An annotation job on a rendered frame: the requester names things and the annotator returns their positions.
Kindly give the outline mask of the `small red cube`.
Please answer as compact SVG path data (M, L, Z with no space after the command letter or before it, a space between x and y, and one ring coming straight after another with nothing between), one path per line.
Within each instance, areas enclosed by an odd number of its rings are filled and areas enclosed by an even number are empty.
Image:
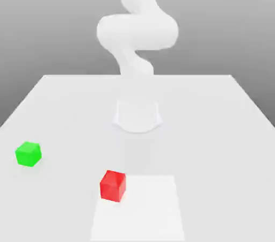
M107 170L99 186L102 199L120 202L126 190L126 175Z

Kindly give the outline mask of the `small green cube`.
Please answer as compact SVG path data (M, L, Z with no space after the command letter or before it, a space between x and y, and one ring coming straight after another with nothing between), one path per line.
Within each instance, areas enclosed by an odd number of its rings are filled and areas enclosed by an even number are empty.
M24 142L15 150L15 155L19 165L33 167L42 158L40 144Z

